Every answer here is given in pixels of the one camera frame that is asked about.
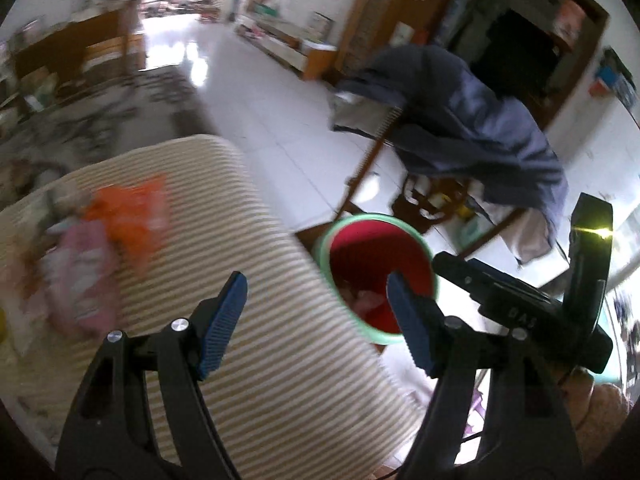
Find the person's right hand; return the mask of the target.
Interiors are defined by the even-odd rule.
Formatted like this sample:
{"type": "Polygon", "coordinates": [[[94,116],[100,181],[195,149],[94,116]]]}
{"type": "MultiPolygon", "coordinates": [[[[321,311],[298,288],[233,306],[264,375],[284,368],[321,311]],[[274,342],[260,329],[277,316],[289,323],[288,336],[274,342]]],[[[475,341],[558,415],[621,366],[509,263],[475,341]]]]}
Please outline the person's right hand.
{"type": "Polygon", "coordinates": [[[616,385],[597,384],[583,368],[570,372],[560,385],[565,408],[585,466],[612,442],[631,411],[631,403],[616,385]]]}

